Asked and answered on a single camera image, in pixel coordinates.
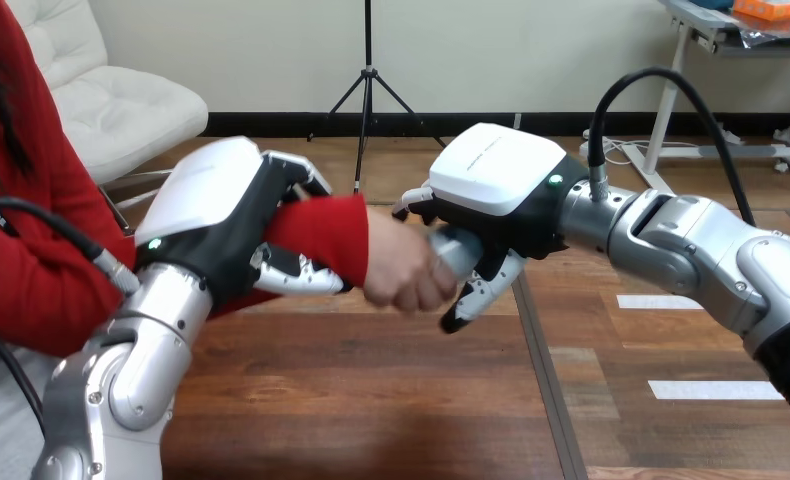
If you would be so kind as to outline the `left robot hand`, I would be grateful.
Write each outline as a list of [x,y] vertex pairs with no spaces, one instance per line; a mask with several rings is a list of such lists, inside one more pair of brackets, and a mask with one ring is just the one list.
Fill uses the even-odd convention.
[[323,262],[265,238],[278,207],[332,188],[305,157],[261,151],[246,137],[191,152],[171,170],[134,235],[134,268],[169,264],[191,272],[220,308],[257,289],[340,294],[352,284]]

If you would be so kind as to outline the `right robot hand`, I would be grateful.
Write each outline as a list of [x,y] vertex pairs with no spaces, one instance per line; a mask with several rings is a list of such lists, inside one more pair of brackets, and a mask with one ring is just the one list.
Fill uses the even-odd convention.
[[440,320],[444,332],[483,315],[528,260],[566,249],[563,203],[587,175],[556,142],[492,123],[471,126],[443,149],[427,180],[403,193],[392,216],[443,223],[429,240],[463,284]]

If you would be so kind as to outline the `person's hand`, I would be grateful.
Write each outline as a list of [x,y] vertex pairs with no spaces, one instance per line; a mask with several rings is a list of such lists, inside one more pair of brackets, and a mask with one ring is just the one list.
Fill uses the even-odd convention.
[[363,294],[376,307],[429,312],[453,299],[457,280],[416,229],[369,208]]

